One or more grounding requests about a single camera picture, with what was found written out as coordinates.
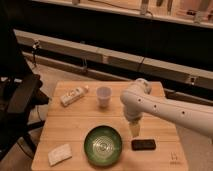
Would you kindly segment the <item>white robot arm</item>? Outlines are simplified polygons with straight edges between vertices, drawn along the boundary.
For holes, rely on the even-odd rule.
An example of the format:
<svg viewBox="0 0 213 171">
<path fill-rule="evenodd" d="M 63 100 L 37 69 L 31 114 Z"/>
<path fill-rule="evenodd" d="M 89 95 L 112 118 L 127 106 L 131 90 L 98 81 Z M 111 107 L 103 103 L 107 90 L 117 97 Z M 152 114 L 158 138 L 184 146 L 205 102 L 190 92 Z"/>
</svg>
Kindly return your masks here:
<svg viewBox="0 0 213 171">
<path fill-rule="evenodd" d="M 138 78 L 122 91 L 120 100 L 129 123 L 138 122 L 146 112 L 213 139 L 212 106 L 155 97 L 151 89 L 150 82 Z"/>
</svg>

